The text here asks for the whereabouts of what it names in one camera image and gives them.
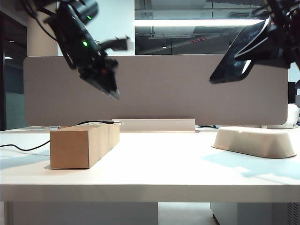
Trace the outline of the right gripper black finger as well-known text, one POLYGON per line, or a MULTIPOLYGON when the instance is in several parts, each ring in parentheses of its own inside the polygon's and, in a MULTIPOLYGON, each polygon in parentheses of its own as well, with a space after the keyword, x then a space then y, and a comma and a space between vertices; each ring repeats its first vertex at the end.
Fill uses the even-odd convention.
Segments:
POLYGON ((277 56, 279 46, 272 37, 258 35, 243 47, 236 55, 236 60, 266 60, 277 56))

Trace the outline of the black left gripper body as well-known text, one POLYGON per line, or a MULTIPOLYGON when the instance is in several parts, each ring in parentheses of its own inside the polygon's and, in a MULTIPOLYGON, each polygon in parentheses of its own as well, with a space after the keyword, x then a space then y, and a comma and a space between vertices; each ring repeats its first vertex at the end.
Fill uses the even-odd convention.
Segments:
POLYGON ((106 50, 118 50, 113 45, 83 45, 79 47, 78 72, 88 83, 114 83, 117 60, 107 57, 106 50))

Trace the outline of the left gripper broad black finger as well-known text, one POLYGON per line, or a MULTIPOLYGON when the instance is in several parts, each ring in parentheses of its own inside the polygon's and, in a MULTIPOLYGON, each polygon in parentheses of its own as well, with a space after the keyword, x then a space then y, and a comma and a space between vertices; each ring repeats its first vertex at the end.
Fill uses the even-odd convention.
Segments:
POLYGON ((100 69, 84 71, 83 79, 99 91, 118 100, 120 93, 113 71, 100 69))

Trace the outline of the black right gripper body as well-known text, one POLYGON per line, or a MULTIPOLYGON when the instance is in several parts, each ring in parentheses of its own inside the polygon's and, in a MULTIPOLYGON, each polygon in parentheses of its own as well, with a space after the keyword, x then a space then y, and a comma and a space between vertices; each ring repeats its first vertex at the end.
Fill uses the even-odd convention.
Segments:
POLYGON ((300 68, 300 10, 272 9, 272 22, 279 35, 278 45, 284 50, 288 62, 300 68))

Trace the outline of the left gripper slim black finger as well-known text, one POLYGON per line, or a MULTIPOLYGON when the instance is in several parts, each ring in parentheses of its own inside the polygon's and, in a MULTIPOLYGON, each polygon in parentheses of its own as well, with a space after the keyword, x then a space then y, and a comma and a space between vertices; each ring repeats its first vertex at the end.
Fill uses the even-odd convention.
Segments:
POLYGON ((123 38, 116 37, 99 44, 101 50, 112 49, 113 51, 125 51, 128 50, 128 41, 130 37, 125 36, 123 38))

